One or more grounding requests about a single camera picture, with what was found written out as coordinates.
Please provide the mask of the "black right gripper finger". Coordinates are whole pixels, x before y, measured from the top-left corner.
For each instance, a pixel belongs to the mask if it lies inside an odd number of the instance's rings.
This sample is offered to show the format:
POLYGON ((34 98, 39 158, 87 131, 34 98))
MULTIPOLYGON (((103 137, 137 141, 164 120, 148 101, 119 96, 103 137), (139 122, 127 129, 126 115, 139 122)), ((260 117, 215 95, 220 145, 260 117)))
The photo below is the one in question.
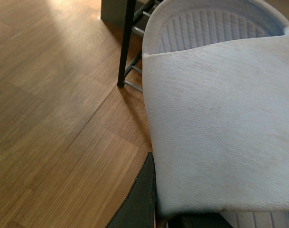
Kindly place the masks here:
POLYGON ((156 174, 152 152, 137 174, 134 183, 108 228, 153 228, 155 226, 156 174))

